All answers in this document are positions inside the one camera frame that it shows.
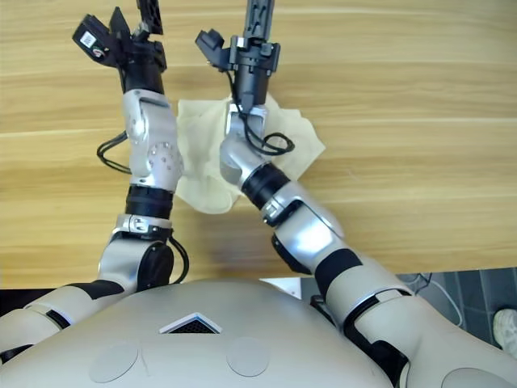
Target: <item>vent grille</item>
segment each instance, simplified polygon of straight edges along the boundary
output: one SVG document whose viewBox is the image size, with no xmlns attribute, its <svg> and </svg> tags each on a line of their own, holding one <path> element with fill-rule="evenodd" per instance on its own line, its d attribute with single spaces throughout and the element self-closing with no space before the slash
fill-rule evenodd
<svg viewBox="0 0 517 388">
<path fill-rule="evenodd" d="M 189 314 L 160 329 L 160 334 L 220 334 L 222 328 L 200 313 Z"/>
<path fill-rule="evenodd" d="M 190 323 L 187 323 L 183 326 L 174 329 L 173 331 L 169 331 L 169 334 L 216 334 L 216 332 L 201 322 L 199 319 L 195 319 Z"/>
</svg>

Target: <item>wire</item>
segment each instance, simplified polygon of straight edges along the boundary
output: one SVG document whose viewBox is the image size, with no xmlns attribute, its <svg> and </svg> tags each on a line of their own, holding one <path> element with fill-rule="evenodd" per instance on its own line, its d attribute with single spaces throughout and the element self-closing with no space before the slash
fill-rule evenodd
<svg viewBox="0 0 517 388">
<path fill-rule="evenodd" d="M 421 273 L 418 273 L 414 278 L 413 280 L 410 280 L 410 281 L 404 281 L 404 284 L 405 285 L 414 285 L 417 281 L 420 280 L 420 277 L 421 277 Z"/>
<path fill-rule="evenodd" d="M 190 269 L 190 260 L 188 258 L 188 253 L 183 247 L 183 245 L 181 245 L 178 240 L 172 237 L 172 234 L 169 237 L 169 242 L 174 248 L 176 248 L 176 251 L 179 252 L 179 254 L 181 255 L 181 259 L 183 261 L 183 270 L 181 271 L 181 274 L 179 275 L 178 279 L 176 279 L 172 283 L 173 285 L 178 285 L 179 283 L 185 280 L 185 277 L 187 277 L 188 270 Z"/>
<path fill-rule="evenodd" d="M 229 88 L 232 92 L 233 103 L 235 103 L 235 106 L 237 107 L 237 112 L 238 112 L 239 118 L 244 123 L 244 135 L 245 135 L 246 140 L 248 141 L 248 144 L 250 145 L 250 147 L 253 150 L 257 151 L 258 153 L 263 154 L 263 155 L 268 155 L 268 156 L 280 156 L 280 155 L 284 155 L 288 152 L 293 151 L 294 147 L 295 147 L 294 143 L 292 142 L 292 140 L 289 137 L 285 136 L 283 133 L 273 132 L 273 133 L 270 133 L 269 135 L 265 136 L 262 139 L 259 135 L 257 135 L 250 128 L 250 125 L 248 124 L 248 114 L 244 113 L 241 110 L 240 105 L 237 103 L 237 91 L 235 90 L 235 82 L 233 81 L 232 76 L 230 75 L 229 71 L 225 71 L 225 74 L 228 77 Z M 286 146 L 277 147 L 276 145 L 270 144 L 268 141 L 270 139 L 272 139 L 273 137 L 278 137 L 278 138 L 284 140 L 286 143 Z M 260 146 L 255 145 L 255 143 L 251 140 L 251 138 L 253 138 L 254 141 L 256 141 L 257 143 L 259 143 Z"/>
<path fill-rule="evenodd" d="M 413 285 L 414 283 L 416 283 L 419 279 L 422 279 L 424 280 L 426 283 L 425 285 L 421 286 L 420 288 L 418 288 L 414 294 L 417 295 L 420 291 L 422 291 L 423 289 L 425 289 L 426 287 L 429 287 L 429 285 L 435 285 L 436 288 L 438 288 L 442 293 L 443 295 L 447 298 L 447 300 L 449 301 L 449 303 L 451 303 L 452 307 L 454 308 L 456 314 L 458 315 L 458 319 L 459 319 L 459 322 L 456 324 L 457 326 L 461 326 L 463 324 L 463 315 L 460 311 L 460 308 L 458 307 L 458 305 L 454 302 L 454 300 L 452 299 L 451 295 L 447 292 L 447 290 L 440 284 L 438 283 L 436 280 L 432 280 L 432 272 L 429 274 L 429 277 L 425 277 L 421 272 L 414 277 L 413 280 L 409 281 L 409 282 L 406 282 L 406 285 Z"/>
<path fill-rule="evenodd" d="M 444 287 L 442 287 L 442 285 L 440 283 L 438 283 L 437 281 L 435 280 L 431 280 L 430 283 L 432 285 L 435 285 L 442 293 L 443 295 L 449 300 L 449 302 L 451 303 L 452 307 L 454 307 L 454 310 L 456 311 L 456 314 L 458 315 L 458 318 L 459 318 L 459 322 L 456 324 L 456 326 L 461 326 L 463 324 L 463 315 L 461 314 L 460 312 L 460 308 L 458 307 L 458 305 L 454 302 L 454 300 L 452 300 L 452 297 L 451 295 L 445 290 Z"/>
<path fill-rule="evenodd" d="M 429 277 L 428 277 L 428 278 L 425 278 L 425 277 L 424 277 L 424 275 L 422 275 L 421 273 L 420 273 L 419 275 L 424 279 L 424 281 L 426 282 L 426 284 L 424 284 L 422 287 L 420 287 L 420 288 L 416 289 L 416 291 L 414 292 L 414 294 L 415 294 L 415 295 L 418 295 L 418 293 L 419 293 L 420 291 L 422 291 L 422 290 L 423 290 L 423 289 L 425 289 L 426 287 L 429 287 L 429 284 L 431 283 L 431 279 L 432 279 L 432 277 L 433 277 L 433 272 L 431 272 L 431 273 L 429 274 Z"/>
<path fill-rule="evenodd" d="M 119 133 L 117 136 L 113 137 L 112 139 L 105 141 L 99 147 L 97 147 L 97 157 L 100 159 L 102 163 L 104 163 L 106 166 L 112 168 L 113 170 L 116 170 L 118 172 L 122 172 L 124 174 L 130 174 L 131 170 L 129 170 L 129 167 L 124 166 L 120 163 L 114 162 L 111 159 L 108 159 L 104 156 L 106 152 L 108 152 L 113 147 L 119 145 L 123 141 L 125 141 L 128 138 L 128 134 L 123 131 L 122 133 Z"/>
</svg>

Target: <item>black cable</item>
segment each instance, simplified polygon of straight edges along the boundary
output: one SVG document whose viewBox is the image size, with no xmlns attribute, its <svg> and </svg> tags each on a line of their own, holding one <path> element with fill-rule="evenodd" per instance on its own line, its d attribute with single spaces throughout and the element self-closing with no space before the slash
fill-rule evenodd
<svg viewBox="0 0 517 388">
<path fill-rule="evenodd" d="M 414 292 L 414 294 L 415 294 L 415 295 L 418 295 L 418 293 L 419 293 L 420 291 L 422 291 L 423 289 L 425 289 L 426 287 L 428 287 L 428 286 L 429 286 L 429 284 L 431 283 L 431 279 L 432 279 L 432 277 L 433 277 L 433 272 L 431 272 L 431 273 L 429 274 L 429 277 L 428 277 L 428 278 L 424 277 L 424 275 L 422 275 L 422 274 L 419 274 L 419 275 L 424 279 L 424 281 L 426 282 L 426 284 L 424 284 L 422 287 L 418 288 L 418 289 Z"/>
<path fill-rule="evenodd" d="M 185 277 L 187 277 L 188 270 L 190 269 L 190 260 L 188 259 L 188 253 L 185 248 L 183 248 L 183 245 L 181 245 L 178 240 L 172 237 L 172 235 L 169 237 L 169 242 L 174 248 L 176 248 L 176 251 L 179 252 L 179 255 L 181 255 L 181 259 L 183 261 L 183 270 L 181 271 L 178 279 L 172 283 L 173 285 L 177 285 L 181 283 Z"/>
<path fill-rule="evenodd" d="M 100 159 L 102 163 L 104 163 L 106 166 L 112 168 L 113 170 L 116 170 L 118 172 L 122 172 L 124 174 L 130 174 L 131 170 L 129 170 L 129 167 L 123 166 L 120 163 L 114 162 L 111 159 L 108 159 L 104 156 L 106 152 L 108 152 L 113 147 L 119 145 L 123 141 L 125 141 L 128 138 L 128 134 L 123 131 L 122 133 L 119 133 L 117 136 L 113 137 L 112 139 L 105 141 L 99 147 L 97 147 L 97 157 Z"/>
<path fill-rule="evenodd" d="M 248 141 L 248 144 L 250 145 L 250 147 L 260 154 L 269 155 L 269 156 L 280 156 L 280 155 L 284 155 L 288 152 L 293 151 L 294 147 L 295 147 L 294 143 L 292 142 L 292 140 L 289 137 L 285 136 L 283 133 L 280 133 L 280 132 L 270 133 L 269 135 L 265 136 L 262 139 L 259 135 L 257 135 L 250 128 L 250 125 L 248 124 L 248 115 L 247 115 L 247 113 L 244 113 L 241 110 L 241 107 L 237 102 L 237 92 L 235 90 L 235 83 L 233 82 L 232 76 L 229 73 L 229 71 L 225 71 L 225 73 L 226 73 L 226 76 L 228 77 L 229 87 L 232 92 L 233 103 L 235 103 L 235 106 L 237 107 L 237 112 L 238 112 L 239 118 L 244 123 L 244 135 L 246 136 L 246 140 Z M 286 146 L 277 147 L 275 145 L 268 143 L 267 141 L 272 139 L 273 137 L 279 137 L 280 139 L 284 140 L 286 143 Z M 251 138 L 254 138 L 254 140 L 257 143 L 259 143 L 260 146 L 256 146 L 255 143 L 251 140 Z"/>
</svg>

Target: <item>towel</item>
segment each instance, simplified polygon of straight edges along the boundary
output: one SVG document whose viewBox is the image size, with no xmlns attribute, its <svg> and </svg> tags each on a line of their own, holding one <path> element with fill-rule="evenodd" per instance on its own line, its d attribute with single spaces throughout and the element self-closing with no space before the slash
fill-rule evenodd
<svg viewBox="0 0 517 388">
<path fill-rule="evenodd" d="M 229 99 L 185 100 L 178 102 L 178 146 L 185 172 L 176 195 L 192 208 L 208 214 L 228 212 L 242 196 L 219 172 L 219 146 L 225 138 Z M 296 109 L 283 109 L 270 96 L 266 98 L 266 135 L 281 132 L 291 138 L 294 151 L 274 157 L 272 162 L 291 180 L 298 180 L 323 152 L 309 120 Z"/>
</svg>

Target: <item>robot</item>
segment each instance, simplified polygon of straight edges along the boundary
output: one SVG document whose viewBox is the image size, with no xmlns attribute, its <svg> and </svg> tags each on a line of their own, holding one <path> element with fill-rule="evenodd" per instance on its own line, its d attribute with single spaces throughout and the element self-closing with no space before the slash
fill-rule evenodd
<svg viewBox="0 0 517 388">
<path fill-rule="evenodd" d="M 280 45 L 267 42 L 272 0 L 249 0 L 243 36 L 229 48 L 211 30 L 196 43 L 229 75 L 221 174 L 274 231 L 278 255 L 315 277 L 311 306 L 259 281 L 180 284 L 188 256 L 170 211 L 183 171 L 174 115 L 162 85 L 158 2 L 140 0 L 131 33 L 119 8 L 104 27 L 88 15 L 74 40 L 116 67 L 131 174 L 124 214 L 91 283 L 65 285 L 0 319 L 0 386 L 295 386 L 363 388 L 517 386 L 517 361 L 472 337 L 415 296 L 374 259 L 349 247 L 335 217 L 271 162 L 294 146 L 263 137 L 264 102 Z M 229 72 L 234 72 L 234 81 Z M 183 274 L 169 285 L 174 255 Z"/>
</svg>

